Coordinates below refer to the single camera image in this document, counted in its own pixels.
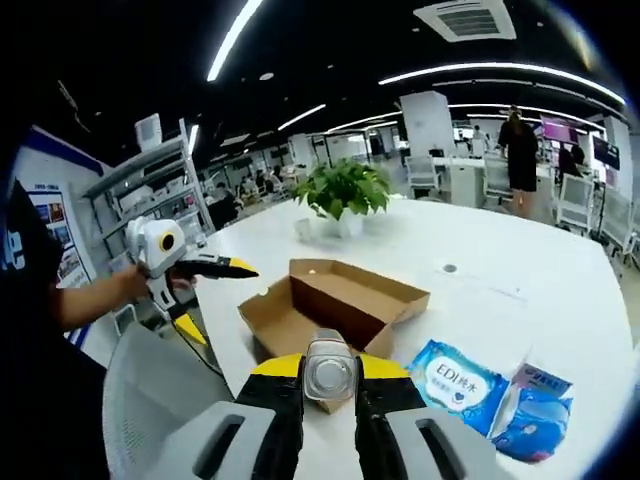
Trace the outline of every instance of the cardboard box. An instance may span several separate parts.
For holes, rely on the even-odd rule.
[[[318,327],[338,330],[358,352],[389,358],[394,323],[427,308],[429,292],[335,260],[297,259],[266,295],[238,307],[274,357],[306,353]],[[329,412],[341,403],[323,404]]]

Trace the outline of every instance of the metal shelving unit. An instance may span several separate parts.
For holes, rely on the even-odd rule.
[[[98,224],[100,230],[100,240],[98,240],[98,242],[104,243],[107,251],[109,252],[109,255],[112,258],[114,255],[112,254],[109,243],[107,242],[107,240],[111,236],[123,231],[130,220],[143,215],[148,215],[153,211],[156,211],[163,206],[170,204],[171,202],[175,202],[180,197],[188,195],[190,192],[192,192],[194,195],[195,205],[198,208],[198,211],[204,222],[205,232],[210,233],[214,231],[213,222],[211,221],[211,217],[209,216],[209,211],[207,210],[207,206],[202,195],[202,190],[200,189],[198,177],[196,176],[193,159],[189,154],[189,136],[187,135],[187,130],[183,119],[179,121],[179,125],[180,134],[177,137],[166,140],[151,150],[147,150],[146,152],[141,152],[135,155],[134,157],[119,165],[109,175],[102,177],[95,184],[91,185],[81,193],[81,197],[84,197],[90,201],[94,218]],[[115,191],[115,187],[119,186],[122,182],[125,182],[137,172],[140,172],[141,170],[144,170],[176,155],[180,156],[179,160],[173,161],[148,175],[144,175],[139,179],[131,181],[130,184],[126,185],[124,189],[120,189],[118,192]],[[136,189],[151,182],[157,181],[164,175],[180,169],[184,170],[184,174],[188,178],[188,183],[186,185],[183,185],[179,189],[170,191],[167,195],[162,196],[157,200],[152,200],[149,205],[129,215],[121,215],[116,208],[113,208],[113,203],[117,201],[116,197],[124,197],[125,195],[135,191]],[[96,211],[95,201],[101,195],[106,196],[107,204],[112,207],[115,213],[115,217],[118,218],[118,221],[116,221],[113,225],[103,226],[100,224],[98,213]]]

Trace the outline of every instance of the white table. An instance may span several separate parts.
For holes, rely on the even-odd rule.
[[[516,478],[575,478],[610,437],[631,392],[632,346],[622,294],[602,247],[536,222],[484,210],[392,200],[365,219],[362,236],[299,243],[293,222],[313,218],[293,202],[209,237],[211,253],[241,257],[261,276],[196,287],[207,333],[233,394],[256,365],[237,306],[287,274],[290,258],[334,258],[432,292],[427,311],[395,327],[393,359],[406,365],[431,338],[509,374],[529,361],[574,382],[567,437],[530,466],[498,454]],[[445,264],[455,273],[445,273]],[[361,478],[353,402],[329,416],[305,406],[296,478]]]
[[[433,157],[433,164],[437,167],[470,167],[483,168],[484,159],[482,158],[459,158],[459,157]],[[536,176],[538,178],[551,178],[549,165],[537,165]]]

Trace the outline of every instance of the poster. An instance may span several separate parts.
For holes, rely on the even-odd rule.
[[[60,243],[64,250],[58,266],[56,286],[76,288],[88,285],[91,280],[71,234],[60,188],[57,185],[35,185],[35,188],[27,193],[38,211],[40,220],[47,226],[49,236]],[[89,326],[86,326],[66,332],[64,336],[74,345],[81,347],[88,331]]]

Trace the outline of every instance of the green plant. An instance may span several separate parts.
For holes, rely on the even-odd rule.
[[[309,178],[293,191],[298,204],[306,198],[307,204],[319,217],[327,214],[340,220],[348,208],[355,214],[366,215],[371,208],[387,211],[389,180],[386,172],[361,165],[355,161],[340,160],[335,167],[320,165]]]

